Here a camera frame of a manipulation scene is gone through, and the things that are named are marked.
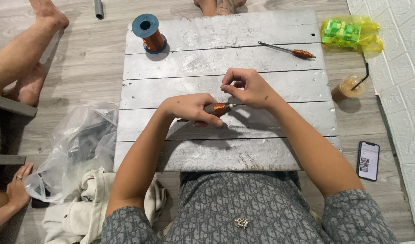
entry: bare foot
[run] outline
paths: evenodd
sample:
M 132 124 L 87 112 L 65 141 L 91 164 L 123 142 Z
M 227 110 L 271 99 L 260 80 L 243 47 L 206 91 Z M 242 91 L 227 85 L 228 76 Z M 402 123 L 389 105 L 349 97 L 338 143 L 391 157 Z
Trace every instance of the bare foot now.
M 245 5 L 247 0 L 218 0 L 214 15 L 234 14 L 235 9 Z
M 194 0 L 194 5 L 201 9 L 203 16 L 213 16 L 217 8 L 217 0 Z
M 51 0 L 29 0 L 36 15 L 36 21 L 47 21 L 60 28 L 66 28 L 69 20 Z
M 8 92 L 5 92 L 3 96 L 16 102 L 36 107 L 45 76 L 46 74 L 42 69 L 42 65 L 37 63 L 37 65 L 26 76 L 16 82 L 14 88 L 10 89 Z

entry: copper wire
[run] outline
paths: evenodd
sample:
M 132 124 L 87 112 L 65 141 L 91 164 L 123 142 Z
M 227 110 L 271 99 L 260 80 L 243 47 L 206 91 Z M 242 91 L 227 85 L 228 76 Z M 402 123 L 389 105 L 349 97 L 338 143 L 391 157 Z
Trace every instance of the copper wire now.
M 300 50 L 300 49 L 294 49 L 292 54 L 297 56 L 298 58 L 303 58 L 303 59 L 313 58 L 313 54 L 307 51 L 304 51 L 304 50 Z
M 228 112 L 226 108 L 227 103 L 214 103 L 214 111 L 216 117 L 221 117 Z
M 164 38 L 161 36 L 159 30 L 156 30 L 153 35 L 142 39 L 150 51 L 158 51 L 164 46 Z

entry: forearm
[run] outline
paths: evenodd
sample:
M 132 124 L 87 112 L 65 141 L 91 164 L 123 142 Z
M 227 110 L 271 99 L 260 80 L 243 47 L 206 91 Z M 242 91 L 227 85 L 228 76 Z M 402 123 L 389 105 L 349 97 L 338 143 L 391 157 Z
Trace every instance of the forearm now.
M 155 175 L 158 155 L 174 117 L 158 108 L 129 149 L 111 191 L 107 215 L 125 206 L 144 207 L 144 197 Z
M 268 109 L 287 136 L 302 168 L 324 197 L 349 189 L 364 189 L 344 156 L 284 99 L 275 97 Z
M 15 215 L 20 210 L 19 207 L 16 207 L 10 203 L 2 206 L 0 208 L 0 227 L 4 225 L 13 215 Z

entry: iced coffee cup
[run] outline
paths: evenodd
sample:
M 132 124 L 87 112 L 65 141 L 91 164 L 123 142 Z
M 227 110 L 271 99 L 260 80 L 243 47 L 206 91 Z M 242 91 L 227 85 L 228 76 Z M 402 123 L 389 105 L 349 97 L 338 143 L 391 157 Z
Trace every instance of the iced coffee cup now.
M 331 91 L 332 99 L 338 103 L 347 98 L 361 96 L 367 91 L 367 81 L 363 81 L 354 90 L 352 90 L 352 88 L 360 81 L 361 80 L 354 75 L 346 76 L 341 80 L 340 84 Z

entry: smartphone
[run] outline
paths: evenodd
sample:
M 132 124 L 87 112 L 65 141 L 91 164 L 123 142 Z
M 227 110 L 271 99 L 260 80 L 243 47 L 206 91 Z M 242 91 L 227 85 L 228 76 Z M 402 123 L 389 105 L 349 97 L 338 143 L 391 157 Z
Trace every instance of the smartphone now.
M 357 175 L 370 181 L 378 178 L 379 145 L 360 141 L 358 149 Z

